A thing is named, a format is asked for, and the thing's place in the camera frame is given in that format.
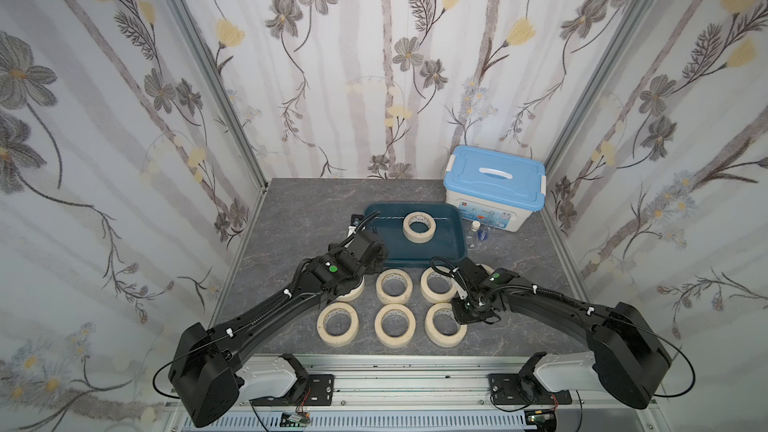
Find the cream tape roll three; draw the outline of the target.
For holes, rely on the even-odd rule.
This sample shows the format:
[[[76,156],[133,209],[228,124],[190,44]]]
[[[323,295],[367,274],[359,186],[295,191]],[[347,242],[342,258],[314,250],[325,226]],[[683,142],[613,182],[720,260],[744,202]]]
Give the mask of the cream tape roll three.
[[[388,269],[376,281],[376,295],[384,305],[406,304],[413,293],[413,282],[409,274],[401,269]]]

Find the cream tape roll one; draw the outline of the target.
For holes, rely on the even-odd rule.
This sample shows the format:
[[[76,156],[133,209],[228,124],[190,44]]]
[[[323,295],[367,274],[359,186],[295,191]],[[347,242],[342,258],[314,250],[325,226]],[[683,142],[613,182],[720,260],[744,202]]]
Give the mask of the cream tape roll one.
[[[352,302],[362,295],[364,288],[365,288],[365,280],[362,279],[354,289],[352,289],[350,292],[344,295],[337,297],[336,300],[338,302],[344,302],[344,303]]]

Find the cream tape roll four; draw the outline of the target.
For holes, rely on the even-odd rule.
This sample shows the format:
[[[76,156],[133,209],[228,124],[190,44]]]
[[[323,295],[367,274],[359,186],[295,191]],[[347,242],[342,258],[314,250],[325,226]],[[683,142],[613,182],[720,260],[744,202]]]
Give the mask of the cream tape roll four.
[[[437,269],[427,268],[422,273],[420,290],[429,303],[447,303],[457,295],[457,285],[446,273],[447,269],[442,266]]]

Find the cream tape roll two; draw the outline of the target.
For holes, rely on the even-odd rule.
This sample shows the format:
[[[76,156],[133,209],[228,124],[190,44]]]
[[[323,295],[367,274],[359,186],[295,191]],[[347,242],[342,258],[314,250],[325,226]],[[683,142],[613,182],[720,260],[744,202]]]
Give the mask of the cream tape roll two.
[[[468,327],[459,324],[450,303],[432,305],[425,318],[425,332],[433,344],[442,348],[457,347],[465,338]]]

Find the cream tape roll eight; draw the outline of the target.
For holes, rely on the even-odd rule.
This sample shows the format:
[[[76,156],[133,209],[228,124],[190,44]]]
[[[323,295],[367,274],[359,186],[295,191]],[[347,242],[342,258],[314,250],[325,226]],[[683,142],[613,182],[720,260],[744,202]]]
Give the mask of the cream tape roll eight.
[[[405,238],[411,243],[424,244],[431,241],[436,230],[435,219],[426,212],[411,212],[403,219],[402,231]]]

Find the teal plastic storage tray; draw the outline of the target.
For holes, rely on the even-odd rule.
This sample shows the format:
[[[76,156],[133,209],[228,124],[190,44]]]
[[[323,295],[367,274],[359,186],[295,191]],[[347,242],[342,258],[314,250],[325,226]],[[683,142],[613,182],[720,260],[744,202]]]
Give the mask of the teal plastic storage tray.
[[[402,231],[403,219],[415,211],[431,215],[437,224],[433,239],[424,244],[409,242]],[[462,259],[467,252],[462,220],[458,209],[447,203],[436,202],[380,202],[369,205],[363,215],[379,215],[369,227],[386,244],[389,256],[386,268],[426,268],[435,256],[450,261]]]

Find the cream tape roll seven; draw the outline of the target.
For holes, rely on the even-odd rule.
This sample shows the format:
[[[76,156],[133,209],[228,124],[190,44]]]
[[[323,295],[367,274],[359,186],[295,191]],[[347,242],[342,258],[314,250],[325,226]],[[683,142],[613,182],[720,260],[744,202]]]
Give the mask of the cream tape roll seven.
[[[377,313],[374,331],[379,342],[389,349],[402,349],[413,339],[416,319],[403,304],[384,305]]]

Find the cream tape roll six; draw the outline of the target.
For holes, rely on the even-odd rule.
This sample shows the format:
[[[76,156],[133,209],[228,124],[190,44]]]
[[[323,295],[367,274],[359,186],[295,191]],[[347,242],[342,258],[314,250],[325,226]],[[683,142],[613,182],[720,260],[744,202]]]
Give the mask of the cream tape roll six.
[[[335,302],[325,307],[316,321],[318,336],[333,348],[350,345],[357,337],[359,328],[356,310],[344,302]]]

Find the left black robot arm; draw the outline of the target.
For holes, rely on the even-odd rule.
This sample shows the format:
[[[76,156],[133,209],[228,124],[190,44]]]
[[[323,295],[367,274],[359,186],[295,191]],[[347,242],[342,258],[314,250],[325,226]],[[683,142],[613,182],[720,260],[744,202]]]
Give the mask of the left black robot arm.
[[[174,358],[160,367],[188,416],[205,427],[241,400],[248,380],[238,372],[255,349],[292,320],[347,295],[366,275],[383,270],[385,242],[370,229],[380,215],[365,216],[348,237],[328,251],[304,258],[279,292],[228,321],[205,328],[196,323],[182,332]]]

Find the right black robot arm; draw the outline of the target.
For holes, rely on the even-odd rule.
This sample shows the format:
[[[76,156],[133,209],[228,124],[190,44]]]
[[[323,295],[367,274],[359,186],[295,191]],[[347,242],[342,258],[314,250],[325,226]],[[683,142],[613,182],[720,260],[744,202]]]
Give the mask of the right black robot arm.
[[[646,408],[655,398],[687,395],[696,384],[691,360],[671,341],[654,332],[632,305],[593,304],[542,287],[521,274],[497,268],[488,272],[465,257],[454,263],[430,259],[439,275],[456,282],[459,292],[450,305],[460,325],[496,324],[500,314],[520,314],[554,328],[585,345],[593,362],[581,368],[584,377],[597,379],[599,388],[634,409]],[[673,364],[674,349],[687,364],[690,384],[681,392],[663,394],[659,387]]]

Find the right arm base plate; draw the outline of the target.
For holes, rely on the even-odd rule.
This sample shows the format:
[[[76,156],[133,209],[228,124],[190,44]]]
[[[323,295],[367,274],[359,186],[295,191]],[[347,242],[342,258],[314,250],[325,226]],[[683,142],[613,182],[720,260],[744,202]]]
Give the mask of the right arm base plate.
[[[532,375],[495,373],[487,376],[490,397],[499,406],[571,405],[573,398],[567,391],[550,392]]]

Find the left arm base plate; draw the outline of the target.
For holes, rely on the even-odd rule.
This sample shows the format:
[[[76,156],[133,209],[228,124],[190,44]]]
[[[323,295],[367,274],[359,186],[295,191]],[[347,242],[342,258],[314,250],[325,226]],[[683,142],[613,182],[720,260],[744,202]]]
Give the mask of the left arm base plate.
[[[262,397],[251,399],[255,406],[320,406],[332,405],[335,391],[335,376],[333,374],[310,374],[306,379],[297,383],[281,397]]]

